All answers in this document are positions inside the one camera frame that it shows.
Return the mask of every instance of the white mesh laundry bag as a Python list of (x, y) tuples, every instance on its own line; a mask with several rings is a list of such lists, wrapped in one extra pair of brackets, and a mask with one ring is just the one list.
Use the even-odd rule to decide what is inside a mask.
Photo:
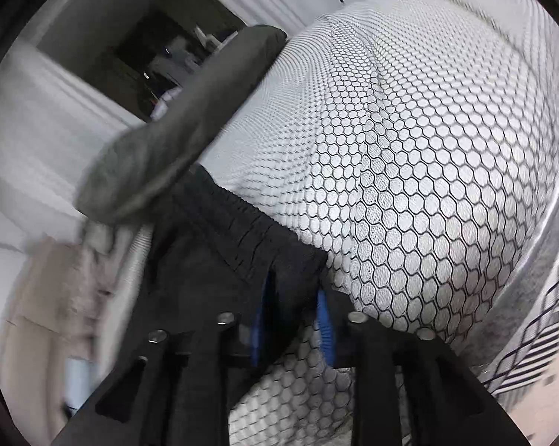
[[(553, 282), (507, 326), (487, 317), (559, 202), (559, 28), (535, 0), (369, 0), (323, 16), (201, 163), (327, 250), (356, 309), (457, 352), (483, 345), (475, 371), (508, 410), (521, 395), (507, 392), (534, 382), (496, 392), (528, 354), (522, 338), (559, 320), (540, 307)], [(484, 323), (506, 345), (488, 350)], [(322, 444), (349, 427), (353, 379), (326, 365), (310, 320), (231, 412), (231, 444)]]

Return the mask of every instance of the mesh laundry bag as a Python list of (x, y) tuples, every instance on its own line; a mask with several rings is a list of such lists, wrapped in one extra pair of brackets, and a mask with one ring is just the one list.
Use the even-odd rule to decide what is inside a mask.
[[(559, 289), (540, 307), (559, 242), (537, 261), (559, 222), (559, 28), (535, 0), (369, 0), (323, 16), (201, 163), (328, 251), (357, 309), (466, 353), (507, 410), (533, 383), (499, 392), (559, 320)], [(527, 299), (509, 307), (513, 294)], [(322, 444), (348, 428), (353, 380), (326, 365), (308, 320), (231, 412), (231, 444)]]

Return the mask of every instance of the black garment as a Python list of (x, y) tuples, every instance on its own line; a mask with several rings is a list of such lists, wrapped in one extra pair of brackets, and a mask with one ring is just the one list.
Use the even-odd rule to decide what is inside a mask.
[[(198, 371), (211, 362), (208, 342), (215, 340), (207, 331), (219, 313), (231, 311), (248, 327), (253, 343), (253, 368), (234, 370), (228, 378), (231, 408), (289, 345), (303, 310), (316, 305), (327, 254), (303, 244), (295, 233), (218, 187), (201, 166), (192, 168), (160, 199), (154, 215), (152, 248), (119, 359), (129, 359), (151, 330), (195, 330), (203, 339), (193, 339), (198, 353), (192, 354), (188, 367), (201, 363), (191, 379), (199, 382)], [(202, 393), (191, 389), (192, 395), (202, 394), (197, 397), (200, 404), (211, 393), (204, 390), (206, 385), (196, 388)], [(182, 444), (186, 438), (176, 427), (176, 418), (181, 420), (194, 408), (182, 402), (186, 389), (180, 387), (171, 444)], [(193, 429), (203, 430), (205, 424)]]

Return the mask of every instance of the hexagonal mesh pattern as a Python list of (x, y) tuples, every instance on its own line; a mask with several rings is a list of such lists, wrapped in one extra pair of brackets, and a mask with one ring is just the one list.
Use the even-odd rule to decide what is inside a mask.
[[(558, 160), (559, 29), (535, 0), (370, 0), (290, 40), (202, 162), (328, 250), (357, 309), (456, 346), (528, 251)], [(233, 443), (344, 424), (351, 374), (317, 341), (305, 327), (237, 406)]]

